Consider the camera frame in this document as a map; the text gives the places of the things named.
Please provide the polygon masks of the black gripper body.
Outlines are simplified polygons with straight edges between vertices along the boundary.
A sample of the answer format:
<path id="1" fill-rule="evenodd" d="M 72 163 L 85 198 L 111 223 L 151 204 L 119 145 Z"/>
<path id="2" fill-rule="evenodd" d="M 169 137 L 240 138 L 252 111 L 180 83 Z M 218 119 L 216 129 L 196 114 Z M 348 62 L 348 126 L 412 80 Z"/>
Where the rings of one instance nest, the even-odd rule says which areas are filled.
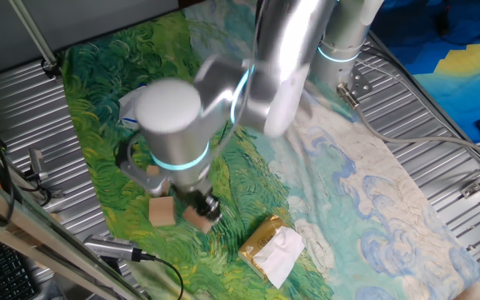
<path id="1" fill-rule="evenodd" d="M 213 188 L 184 190 L 178 189 L 177 196 L 188 206 L 196 209 L 215 209 L 216 199 L 212 195 Z"/>

